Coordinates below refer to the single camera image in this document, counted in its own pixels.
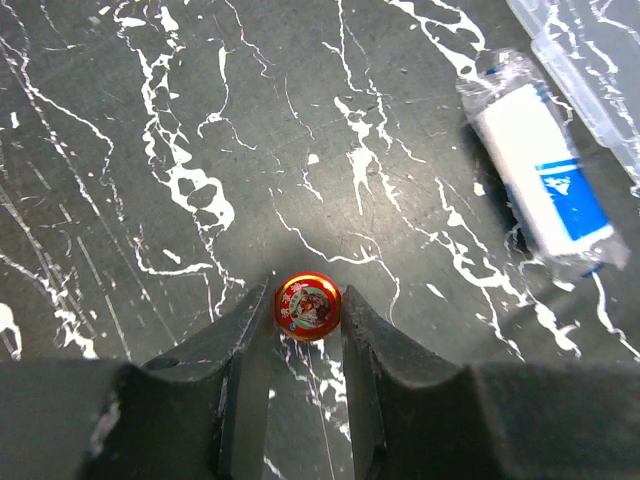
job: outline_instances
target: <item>white and blue packet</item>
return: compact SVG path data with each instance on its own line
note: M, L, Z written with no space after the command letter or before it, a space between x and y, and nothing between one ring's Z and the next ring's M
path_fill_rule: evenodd
M624 268L629 249L584 176L542 74L516 51L499 51L497 59L478 85L458 89L505 184L529 250L564 281L606 263Z

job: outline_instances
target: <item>clear plastic lid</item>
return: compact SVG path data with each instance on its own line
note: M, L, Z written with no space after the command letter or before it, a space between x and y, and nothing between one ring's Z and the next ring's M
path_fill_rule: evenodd
M640 2L507 3L596 141L640 183Z

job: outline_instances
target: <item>black marble countertop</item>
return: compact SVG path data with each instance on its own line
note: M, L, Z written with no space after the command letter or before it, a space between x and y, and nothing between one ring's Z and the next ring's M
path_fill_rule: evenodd
M466 125L457 74L530 41L490 3L2 0L0 360L142 363L315 270L453 362L639 361L614 157L557 97L634 255L554 284ZM353 477L340 348L281 338L265 478Z

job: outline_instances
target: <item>plastic package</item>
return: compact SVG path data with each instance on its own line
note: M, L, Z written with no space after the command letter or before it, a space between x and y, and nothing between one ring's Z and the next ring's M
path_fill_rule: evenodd
M624 268L629 249L609 222L544 76L522 53L497 50L477 81L457 85L473 128L504 182L529 250L554 277L572 281L605 263Z

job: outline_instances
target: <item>small round red object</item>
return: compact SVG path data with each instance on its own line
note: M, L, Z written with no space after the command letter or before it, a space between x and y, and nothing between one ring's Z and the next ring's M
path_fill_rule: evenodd
M298 273L276 292L275 315L282 331L303 342L325 338L340 324L340 289L329 277Z

